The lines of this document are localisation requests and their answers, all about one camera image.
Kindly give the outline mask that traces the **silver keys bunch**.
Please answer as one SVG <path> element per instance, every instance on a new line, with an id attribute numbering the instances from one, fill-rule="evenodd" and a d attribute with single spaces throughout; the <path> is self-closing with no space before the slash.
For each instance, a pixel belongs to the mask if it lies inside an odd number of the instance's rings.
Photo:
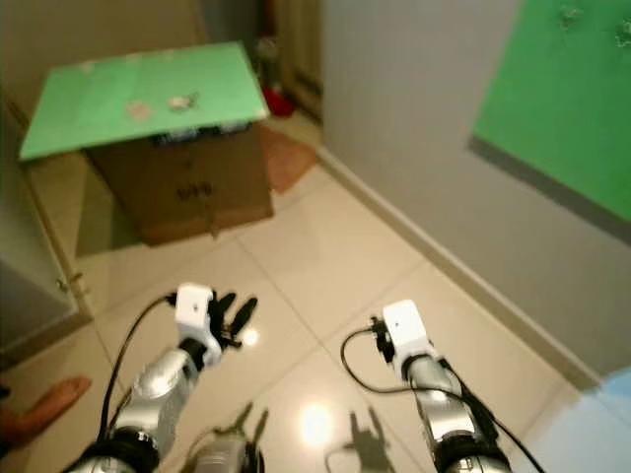
<path id="1" fill-rule="evenodd" d="M 198 92 L 189 92 L 189 94 L 176 95 L 168 100 L 168 108 L 172 112 L 185 112 L 195 109 L 199 101 Z"/>

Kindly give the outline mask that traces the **grey robot leg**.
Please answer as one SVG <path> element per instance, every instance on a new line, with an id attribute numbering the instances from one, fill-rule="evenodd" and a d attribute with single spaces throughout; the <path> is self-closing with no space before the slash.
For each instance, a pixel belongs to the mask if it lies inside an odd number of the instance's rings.
<path id="1" fill-rule="evenodd" d="M 251 435 L 246 432 L 246 420 L 253 405 L 248 402 L 231 425 L 207 428 L 198 434 L 179 473 L 265 473 L 264 453 L 258 441 L 269 420 L 269 410 L 262 410 Z"/>

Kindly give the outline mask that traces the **brown cardboard box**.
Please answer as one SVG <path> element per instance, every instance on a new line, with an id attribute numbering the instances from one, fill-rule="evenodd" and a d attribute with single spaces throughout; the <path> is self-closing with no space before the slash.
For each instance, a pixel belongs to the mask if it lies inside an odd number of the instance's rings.
<path id="1" fill-rule="evenodd" d="M 96 146 L 87 157 L 149 246 L 274 216 L 257 126 L 179 143 L 120 141 Z"/>

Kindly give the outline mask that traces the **brown floor mat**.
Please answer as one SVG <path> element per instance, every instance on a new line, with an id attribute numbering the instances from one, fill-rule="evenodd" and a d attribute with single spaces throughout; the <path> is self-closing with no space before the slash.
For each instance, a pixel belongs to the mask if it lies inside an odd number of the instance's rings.
<path id="1" fill-rule="evenodd" d="M 258 135 L 266 160 L 267 180 L 276 193 L 289 192 L 319 163 L 319 153 L 311 145 L 290 138 L 284 132 L 261 126 Z"/>

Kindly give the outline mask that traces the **grey door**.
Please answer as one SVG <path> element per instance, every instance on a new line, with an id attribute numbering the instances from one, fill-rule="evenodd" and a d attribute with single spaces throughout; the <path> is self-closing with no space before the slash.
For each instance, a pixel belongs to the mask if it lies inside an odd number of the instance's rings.
<path id="1" fill-rule="evenodd" d="M 83 294 L 19 163 L 20 113 L 0 100 L 0 370 L 90 324 Z"/>

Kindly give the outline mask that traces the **small red object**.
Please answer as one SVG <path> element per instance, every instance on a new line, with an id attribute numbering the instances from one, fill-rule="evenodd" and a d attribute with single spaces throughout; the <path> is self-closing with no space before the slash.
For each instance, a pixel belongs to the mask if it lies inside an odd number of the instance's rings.
<path id="1" fill-rule="evenodd" d="M 264 89 L 262 94 L 271 117 L 284 120 L 284 118 L 292 117 L 296 112 L 296 104 L 284 92 L 276 89 Z"/>

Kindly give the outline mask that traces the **green board table top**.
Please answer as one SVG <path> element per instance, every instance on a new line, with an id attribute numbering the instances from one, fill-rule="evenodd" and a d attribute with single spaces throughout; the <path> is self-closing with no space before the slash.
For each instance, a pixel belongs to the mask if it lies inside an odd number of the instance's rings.
<path id="1" fill-rule="evenodd" d="M 172 112 L 168 100 L 198 92 L 195 109 Z M 152 108 L 148 121 L 130 120 L 132 101 Z M 269 116 L 262 89 L 239 43 L 139 51 L 60 66 L 46 73 L 29 117 L 20 161 L 94 146 Z"/>

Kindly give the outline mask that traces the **green wall board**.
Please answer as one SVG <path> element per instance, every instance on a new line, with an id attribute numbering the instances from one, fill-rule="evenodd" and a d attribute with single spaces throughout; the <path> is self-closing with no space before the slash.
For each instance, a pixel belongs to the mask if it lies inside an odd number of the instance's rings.
<path id="1" fill-rule="evenodd" d="M 567 31 L 556 8 L 585 9 Z M 473 134 L 631 222 L 631 0 L 523 0 Z"/>

